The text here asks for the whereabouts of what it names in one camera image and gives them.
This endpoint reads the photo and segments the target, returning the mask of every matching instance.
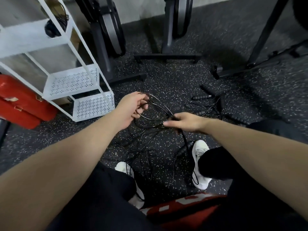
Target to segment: forearm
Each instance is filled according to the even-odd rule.
[[[119,131],[117,123],[115,115],[106,115],[5,172],[0,177],[2,230],[45,229],[87,180]]]
[[[220,120],[203,123],[256,181],[308,219],[308,145]]]

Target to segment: shoe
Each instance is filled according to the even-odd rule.
[[[134,178],[134,171],[131,169],[131,167],[126,162],[119,162],[116,167],[116,171],[126,173],[127,175]],[[128,201],[130,204],[135,206],[138,209],[141,209],[144,205],[144,194],[138,187],[136,183],[136,194]]]
[[[196,141],[192,148],[192,157],[195,160],[192,181],[194,186],[200,190],[205,190],[208,187],[209,182],[212,180],[212,178],[202,176],[198,167],[198,160],[207,150],[209,150],[209,147],[203,140]]]

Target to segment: hand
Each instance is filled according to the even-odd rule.
[[[191,114],[191,113],[176,113],[174,114],[176,118],[179,119],[179,121],[165,121],[164,126],[166,127],[173,127],[173,128],[179,128],[183,131],[188,132],[202,132],[205,134],[208,134],[206,132],[206,124],[214,119],[211,118],[204,118],[199,117],[197,115]]]
[[[129,127],[134,118],[140,118],[136,110],[141,114],[144,110],[148,109],[147,104],[143,105],[148,99],[149,97],[146,94],[140,94],[140,92],[136,91],[120,100],[113,112],[117,115],[121,130]]]

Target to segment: gray wall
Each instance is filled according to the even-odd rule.
[[[113,0],[117,6],[121,23],[137,21],[164,14],[164,0]],[[194,0],[193,7],[225,0]],[[89,24],[79,6],[70,1],[67,7],[80,31]],[[46,18],[36,0],[1,0],[0,24],[4,27]],[[67,45],[47,48],[30,53],[49,73],[75,67],[76,57]],[[16,55],[1,61],[16,70],[27,81],[43,91],[46,75],[33,65],[26,56]]]

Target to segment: white metal rack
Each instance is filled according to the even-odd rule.
[[[58,0],[63,5],[66,14],[69,16],[66,32],[64,32],[64,30],[61,28],[60,24],[56,20],[56,17],[53,15],[52,11],[49,9],[45,1],[38,1],[40,2],[41,6],[45,10],[49,18],[52,20],[58,31],[61,33],[61,36],[50,38],[46,35],[44,26],[47,23],[48,19],[5,28],[0,25],[0,58],[9,57],[17,54],[25,54],[38,68],[40,68],[47,75],[47,80],[44,86],[43,93],[4,63],[0,62],[0,66],[6,71],[8,71],[10,74],[15,76],[17,79],[19,79],[21,82],[23,82],[34,92],[43,97],[45,100],[57,107],[60,111],[69,116],[75,122],[103,116],[113,110],[115,108],[114,94],[97,62],[95,61],[93,55],[91,54],[86,42],[81,36],[80,31],[78,30],[74,20],[72,19],[72,15],[66,8],[63,1]],[[85,49],[90,55],[93,61],[92,65],[87,66],[84,63],[77,50],[71,43],[70,38],[73,29],[75,29],[75,31],[77,32],[81,42],[83,43]],[[68,44],[68,46],[75,54],[76,58],[81,63],[81,67],[50,74],[29,54],[29,52],[31,51],[49,48],[53,46],[59,46],[63,44]],[[103,92],[103,90],[99,86],[99,75],[101,75],[101,77],[103,78],[109,91]],[[72,97],[72,95],[96,89],[100,91],[100,94],[91,95],[79,99],[75,99]],[[71,99],[74,101],[73,115],[70,115],[52,101],[67,96],[71,97]]]

